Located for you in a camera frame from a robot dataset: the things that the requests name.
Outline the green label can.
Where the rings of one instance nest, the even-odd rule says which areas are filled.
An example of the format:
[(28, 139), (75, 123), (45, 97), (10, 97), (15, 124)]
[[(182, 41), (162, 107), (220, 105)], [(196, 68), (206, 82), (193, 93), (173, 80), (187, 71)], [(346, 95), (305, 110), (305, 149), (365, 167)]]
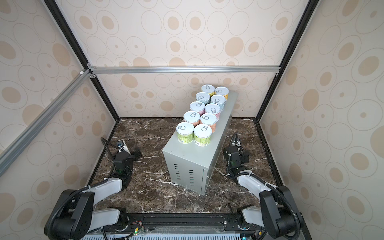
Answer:
[(206, 147), (211, 142), (212, 129), (205, 124), (199, 124), (194, 128), (194, 141), (199, 147)]
[(182, 144), (189, 144), (194, 140), (194, 125), (181, 122), (177, 125), (177, 138), (178, 141)]

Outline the orange fruit label can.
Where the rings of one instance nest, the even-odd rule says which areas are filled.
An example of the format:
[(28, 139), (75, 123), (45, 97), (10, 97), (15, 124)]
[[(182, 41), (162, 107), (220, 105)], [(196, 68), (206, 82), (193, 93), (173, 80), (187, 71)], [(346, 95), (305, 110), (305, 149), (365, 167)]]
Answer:
[(200, 117), (200, 124), (209, 126), (212, 129), (212, 133), (216, 130), (218, 118), (214, 114), (205, 113)]

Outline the pink flower label can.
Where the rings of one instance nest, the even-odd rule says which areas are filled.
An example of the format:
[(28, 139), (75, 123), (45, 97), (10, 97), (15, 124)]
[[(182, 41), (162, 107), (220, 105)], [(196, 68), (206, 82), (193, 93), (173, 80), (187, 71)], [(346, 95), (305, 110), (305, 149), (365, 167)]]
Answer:
[(207, 114), (213, 114), (216, 116), (217, 119), (220, 118), (221, 108), (219, 105), (210, 103), (205, 106), (205, 113)]

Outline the teal label can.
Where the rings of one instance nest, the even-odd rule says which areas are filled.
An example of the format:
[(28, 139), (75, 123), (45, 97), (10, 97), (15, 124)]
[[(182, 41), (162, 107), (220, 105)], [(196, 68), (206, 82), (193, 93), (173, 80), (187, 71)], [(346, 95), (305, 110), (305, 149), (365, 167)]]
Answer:
[(227, 102), (226, 98), (222, 95), (213, 95), (210, 98), (210, 103), (217, 104), (221, 108), (221, 110), (224, 109), (226, 102)]

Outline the brown label can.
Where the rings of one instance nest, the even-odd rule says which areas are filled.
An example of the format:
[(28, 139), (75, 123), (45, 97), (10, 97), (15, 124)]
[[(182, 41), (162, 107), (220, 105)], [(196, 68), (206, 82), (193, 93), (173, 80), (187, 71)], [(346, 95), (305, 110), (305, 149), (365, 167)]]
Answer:
[(194, 127), (200, 124), (200, 114), (196, 111), (184, 113), (184, 122), (192, 124)]

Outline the yellow orange label can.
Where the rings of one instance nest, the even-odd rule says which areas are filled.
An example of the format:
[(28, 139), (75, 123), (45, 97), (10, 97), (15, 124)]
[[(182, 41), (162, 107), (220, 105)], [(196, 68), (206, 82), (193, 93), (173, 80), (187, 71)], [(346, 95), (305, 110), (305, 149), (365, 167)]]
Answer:
[(215, 94), (225, 97), (226, 100), (228, 99), (229, 92), (229, 89), (226, 87), (215, 88)]

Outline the light blue label can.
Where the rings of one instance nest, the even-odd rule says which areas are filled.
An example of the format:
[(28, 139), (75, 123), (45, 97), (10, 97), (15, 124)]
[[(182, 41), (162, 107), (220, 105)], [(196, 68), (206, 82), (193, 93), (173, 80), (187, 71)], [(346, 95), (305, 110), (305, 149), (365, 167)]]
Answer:
[(205, 92), (199, 92), (196, 94), (196, 101), (202, 102), (203, 104), (210, 103), (211, 96)]

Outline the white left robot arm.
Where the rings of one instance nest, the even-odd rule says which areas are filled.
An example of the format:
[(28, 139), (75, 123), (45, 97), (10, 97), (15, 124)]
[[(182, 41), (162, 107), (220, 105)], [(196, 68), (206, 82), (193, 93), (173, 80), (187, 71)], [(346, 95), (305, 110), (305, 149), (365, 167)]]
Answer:
[(141, 157), (139, 149), (132, 153), (121, 150), (113, 156), (114, 169), (110, 177), (79, 190), (63, 191), (45, 224), (44, 234), (50, 240), (80, 240), (89, 232), (108, 226), (125, 230), (129, 221), (126, 209), (110, 207), (96, 211), (94, 207), (127, 188), (134, 162)]

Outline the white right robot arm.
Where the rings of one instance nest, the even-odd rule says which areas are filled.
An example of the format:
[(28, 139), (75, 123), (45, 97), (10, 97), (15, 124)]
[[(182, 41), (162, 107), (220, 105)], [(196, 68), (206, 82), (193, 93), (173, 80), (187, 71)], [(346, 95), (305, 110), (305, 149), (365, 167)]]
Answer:
[(227, 177), (246, 188), (260, 202), (259, 207), (248, 206), (238, 210), (238, 227), (247, 230), (259, 226), (262, 234), (269, 234), (274, 239), (297, 240), (303, 218), (290, 190), (272, 185), (246, 168), (244, 164), (249, 162), (249, 154), (240, 147), (227, 147), (223, 155), (227, 161)]

